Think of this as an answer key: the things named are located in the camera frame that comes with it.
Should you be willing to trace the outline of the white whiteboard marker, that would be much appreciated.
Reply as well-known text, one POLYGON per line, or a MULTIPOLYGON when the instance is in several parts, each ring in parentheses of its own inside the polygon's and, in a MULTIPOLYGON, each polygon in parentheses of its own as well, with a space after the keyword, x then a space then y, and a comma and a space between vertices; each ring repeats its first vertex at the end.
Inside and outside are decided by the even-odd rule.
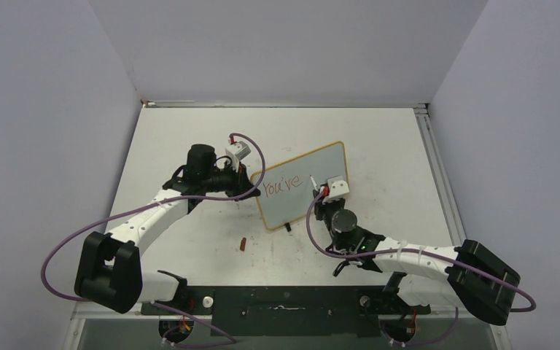
POLYGON ((311 184, 313 187, 313 191, 315 192, 315 196, 317 196, 321 191, 322 191, 322 187, 323 185, 320 184, 315 178, 314 176, 310 175, 310 180, 311 180, 311 184))

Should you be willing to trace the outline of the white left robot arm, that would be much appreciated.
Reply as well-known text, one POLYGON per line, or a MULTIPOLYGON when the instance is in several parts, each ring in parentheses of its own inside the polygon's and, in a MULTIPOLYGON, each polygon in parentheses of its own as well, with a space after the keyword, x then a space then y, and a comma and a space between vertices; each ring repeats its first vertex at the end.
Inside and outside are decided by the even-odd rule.
POLYGON ((143 272, 141 258, 171 225, 190 214, 209 193, 224 193, 229 201, 260 195, 249 180, 243 159, 251 152, 244 141, 225 149, 224 164, 206 144, 194 144, 180 166, 149 205, 108 233, 89 234, 82 246, 74 292, 120 314, 137 303, 159 301, 170 314, 186 309, 186 279, 167 271, 143 272))

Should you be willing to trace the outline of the yellow framed whiteboard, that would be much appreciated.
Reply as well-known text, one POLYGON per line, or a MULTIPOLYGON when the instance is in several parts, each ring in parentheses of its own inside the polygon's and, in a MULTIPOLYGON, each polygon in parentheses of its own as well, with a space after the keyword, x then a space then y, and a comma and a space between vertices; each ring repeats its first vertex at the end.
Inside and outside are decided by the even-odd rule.
POLYGON ((278 230, 306 215, 316 197, 310 175, 322 185, 336 176, 349 183, 345 144, 337 141, 251 175, 254 184, 262 180, 257 205, 267 230, 278 230))

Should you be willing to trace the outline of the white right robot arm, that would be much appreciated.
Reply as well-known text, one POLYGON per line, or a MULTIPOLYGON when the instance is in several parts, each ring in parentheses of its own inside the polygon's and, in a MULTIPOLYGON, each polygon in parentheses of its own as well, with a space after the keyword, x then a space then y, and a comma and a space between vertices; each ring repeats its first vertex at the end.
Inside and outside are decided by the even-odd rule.
POLYGON ((340 260, 337 276, 346 266, 390 273, 384 305, 393 312, 409 306, 464 308, 475 318, 498 326, 517 310, 519 274, 477 241, 459 246, 420 246, 375 234, 357 224, 357 215, 340 199, 314 199, 308 213, 322 221, 330 235, 328 247, 318 250, 340 260))

